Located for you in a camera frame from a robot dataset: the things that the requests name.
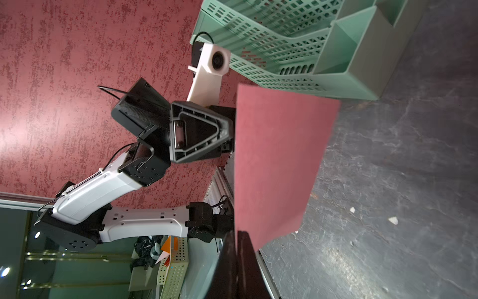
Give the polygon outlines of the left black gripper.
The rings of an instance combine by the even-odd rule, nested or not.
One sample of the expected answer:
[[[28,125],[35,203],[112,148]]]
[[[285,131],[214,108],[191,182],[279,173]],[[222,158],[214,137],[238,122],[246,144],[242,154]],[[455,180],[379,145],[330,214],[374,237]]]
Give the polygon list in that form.
[[[192,163],[234,152],[234,107],[173,102],[170,115],[172,162]]]

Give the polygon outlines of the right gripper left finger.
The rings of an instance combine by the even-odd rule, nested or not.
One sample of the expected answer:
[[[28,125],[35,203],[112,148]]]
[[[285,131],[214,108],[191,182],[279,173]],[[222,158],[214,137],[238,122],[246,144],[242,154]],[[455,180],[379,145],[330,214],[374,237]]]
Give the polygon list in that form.
[[[218,263],[205,295],[205,299],[236,299],[237,297],[237,253],[234,231],[225,235]]]

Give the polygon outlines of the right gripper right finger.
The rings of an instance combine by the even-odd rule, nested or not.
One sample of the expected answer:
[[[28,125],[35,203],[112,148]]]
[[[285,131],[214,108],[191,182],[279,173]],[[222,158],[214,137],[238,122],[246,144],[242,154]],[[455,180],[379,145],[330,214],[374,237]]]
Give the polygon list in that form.
[[[238,231],[237,241],[238,298],[270,299],[249,234]]]

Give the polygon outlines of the pink square paper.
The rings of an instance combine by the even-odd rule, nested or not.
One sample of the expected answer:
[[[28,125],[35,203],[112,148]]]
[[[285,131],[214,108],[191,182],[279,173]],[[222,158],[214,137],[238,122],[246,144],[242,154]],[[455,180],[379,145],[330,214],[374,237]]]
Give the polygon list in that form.
[[[341,103],[240,85],[235,129],[235,227],[253,248],[297,231]]]

